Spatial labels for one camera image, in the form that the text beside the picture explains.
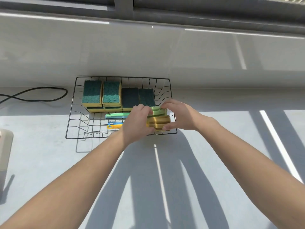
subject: left hand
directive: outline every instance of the left hand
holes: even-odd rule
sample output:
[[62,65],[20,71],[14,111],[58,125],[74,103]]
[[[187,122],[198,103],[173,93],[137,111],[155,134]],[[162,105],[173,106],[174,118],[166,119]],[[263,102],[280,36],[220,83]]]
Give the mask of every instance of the left hand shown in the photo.
[[132,111],[124,121],[119,133],[123,135],[124,143],[126,146],[145,137],[148,134],[152,134],[156,129],[153,127],[147,127],[147,116],[152,114],[153,111],[149,106],[139,104],[134,106]]

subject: hand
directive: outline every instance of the hand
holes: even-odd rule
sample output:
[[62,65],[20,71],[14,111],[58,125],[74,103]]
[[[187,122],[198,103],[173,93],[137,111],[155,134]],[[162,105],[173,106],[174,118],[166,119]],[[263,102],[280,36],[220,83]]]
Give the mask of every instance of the hand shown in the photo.
[[126,145],[129,145],[148,134],[152,134],[156,130],[153,127],[149,128],[146,126],[147,116],[152,113],[152,109],[143,104],[139,104],[132,108],[132,111],[119,130],[119,132],[123,134]]
[[176,121],[166,124],[163,127],[163,130],[170,130],[173,128],[198,130],[197,125],[204,121],[205,118],[209,118],[200,114],[191,106],[174,99],[164,102],[161,108],[168,108],[176,117]]

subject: black wire rack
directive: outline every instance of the black wire rack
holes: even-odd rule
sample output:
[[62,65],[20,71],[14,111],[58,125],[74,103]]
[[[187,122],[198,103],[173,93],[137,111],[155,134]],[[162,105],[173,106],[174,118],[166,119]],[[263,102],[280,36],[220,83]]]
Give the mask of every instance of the black wire rack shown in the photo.
[[[118,129],[107,129],[109,121],[124,122],[124,118],[106,119],[105,113],[90,113],[81,104],[84,93],[85,80],[120,81],[123,88],[153,88],[156,106],[161,106],[166,100],[172,98],[170,80],[150,77],[106,77],[106,76],[80,76],[76,77],[71,103],[71,111],[66,132],[66,139],[105,138]],[[176,120],[175,114],[168,110],[171,122]],[[157,131],[150,135],[176,134],[177,129],[170,131]]]

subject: power cord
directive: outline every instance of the power cord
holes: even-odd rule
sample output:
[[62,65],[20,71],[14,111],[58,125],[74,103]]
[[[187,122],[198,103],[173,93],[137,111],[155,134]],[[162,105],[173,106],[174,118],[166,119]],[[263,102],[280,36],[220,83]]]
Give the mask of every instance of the power cord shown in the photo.
[[[21,99],[21,98],[16,97],[16,96],[19,96],[19,95],[21,95],[21,94],[23,94],[23,93],[25,93],[25,92],[29,92],[29,91],[33,91],[33,90],[37,90],[37,89],[57,89],[57,90],[66,91],[66,93],[65,93],[63,96],[61,96],[61,97],[59,97],[59,98],[57,98],[57,99],[53,99],[53,100],[25,100],[25,99]],[[5,102],[5,101],[7,101],[7,100],[9,100],[9,99],[11,99],[11,98],[17,99],[17,100],[26,101],[26,102],[52,102],[52,101],[56,101],[56,100],[60,100],[60,99],[64,98],[67,94],[68,94],[68,90],[67,90],[66,88],[56,88],[56,87],[39,87],[39,88],[31,88],[31,89],[28,89],[28,90],[19,92],[19,93],[13,95],[13,96],[5,95],[5,94],[0,94],[0,96],[6,96],[6,97],[8,97],[8,98],[6,98],[6,99],[0,101],[0,104],[2,104],[3,102]]]

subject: white countertop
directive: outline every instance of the white countertop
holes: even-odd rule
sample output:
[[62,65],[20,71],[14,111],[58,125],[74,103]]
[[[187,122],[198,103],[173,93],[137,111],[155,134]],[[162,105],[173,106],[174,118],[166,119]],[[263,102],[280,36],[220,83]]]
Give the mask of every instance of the white countertop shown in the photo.
[[[0,93],[24,89],[0,88]],[[14,133],[0,224],[103,141],[65,139],[69,90],[58,102],[9,100],[0,105],[0,127]],[[40,90],[24,97],[38,94],[40,98],[60,95]],[[287,169],[259,112],[265,110],[303,180],[305,102],[300,96],[304,94],[298,89],[173,90],[174,98],[216,118]],[[179,130],[178,134],[149,136],[130,145],[80,228],[275,227],[248,199],[210,145],[197,132]]]

